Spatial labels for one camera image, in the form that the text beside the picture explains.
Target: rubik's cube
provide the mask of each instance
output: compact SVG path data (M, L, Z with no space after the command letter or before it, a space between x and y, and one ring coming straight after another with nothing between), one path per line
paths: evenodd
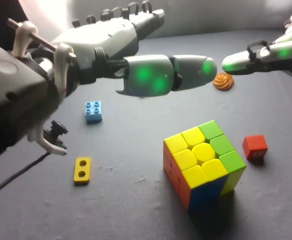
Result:
M189 212L234 190L246 168L214 120L166 138L163 158L164 170Z

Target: orange swirl object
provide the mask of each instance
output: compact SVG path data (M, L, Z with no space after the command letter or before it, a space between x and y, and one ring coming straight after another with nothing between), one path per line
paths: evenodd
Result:
M232 75L223 72L218 73L212 83L218 90L227 91L234 85L234 79L232 78Z

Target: red cube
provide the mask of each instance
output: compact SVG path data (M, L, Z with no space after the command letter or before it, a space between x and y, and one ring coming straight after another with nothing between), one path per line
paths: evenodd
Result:
M268 150L263 135L246 136L242 147L248 160L260 159L265 156Z

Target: toy block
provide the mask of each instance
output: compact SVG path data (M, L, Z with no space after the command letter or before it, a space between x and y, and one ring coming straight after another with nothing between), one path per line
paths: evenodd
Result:
M173 154L187 148L188 145L180 133L164 140L164 153L169 158L170 162Z
M90 181L91 158L78 157L76 160L74 181L76 184L87 184Z
M228 152L235 150L235 148L232 146L232 144L230 143L230 141L228 140L225 134L220 135L210 140L210 145L216 152L217 157L220 157L223 154L226 154Z
M163 161L188 212L234 190L246 168L214 120L166 138Z
M220 156L219 159L229 174L227 181L221 191L221 195L223 195L234 190L237 183L239 182L240 177L246 169L246 164L241 159L236 150Z
M246 136L242 147L248 160L260 159L265 156L268 147L263 135Z
M205 136L202 134L199 127L193 127L187 131L183 131L181 133L186 143L188 144L188 148L192 150L192 148L200 143L205 142Z
M199 129L204 134L207 143L209 143L213 138L223 134L221 128L215 120L200 125Z
M101 101L89 101L85 103L85 119L87 123L98 122L102 120Z
M206 161L209 161L216 157L215 151L213 150L211 145L205 142L200 143L193 147L192 152L197 158L197 163L200 166Z

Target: gray tabletop surface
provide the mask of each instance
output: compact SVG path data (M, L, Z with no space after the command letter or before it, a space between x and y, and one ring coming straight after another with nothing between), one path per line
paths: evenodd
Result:
M241 31L140 42L143 54L224 57L280 31ZM282 72L234 76L213 85L140 99L119 95L121 79L79 87L51 120L69 130L66 156L51 155L0 191L0 240L292 240L292 78ZM102 101L103 121L87 125L84 103ZM245 136L263 134L265 163L235 189L188 215L162 167L163 140L216 120L240 155ZM26 139L0 156L0 182L44 153ZM74 186L77 157L93 159L87 186Z

